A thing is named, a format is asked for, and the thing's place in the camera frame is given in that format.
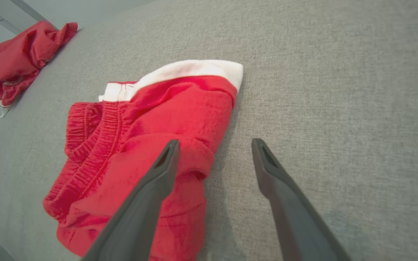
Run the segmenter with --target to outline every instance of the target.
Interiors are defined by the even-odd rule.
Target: gray upholstered surface
[[[0,120],[0,242],[16,260],[74,259],[41,205],[65,160],[69,106],[188,58],[245,68],[206,182],[201,260],[280,260],[253,137],[354,260],[418,260],[414,0],[158,0],[80,31]]]

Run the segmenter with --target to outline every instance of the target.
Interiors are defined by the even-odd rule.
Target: red garment
[[[43,21],[0,43],[2,106],[12,105],[16,97],[32,84],[41,68],[76,32],[76,23],[68,23],[58,31]]]
[[[240,64],[224,65],[231,68],[217,71],[211,61],[170,64],[137,83],[109,83],[102,102],[71,107],[68,160],[43,200],[59,222],[57,236],[66,248],[83,256],[167,142],[178,139],[175,186],[162,204],[150,260],[196,259],[204,242],[202,181],[242,78]]]

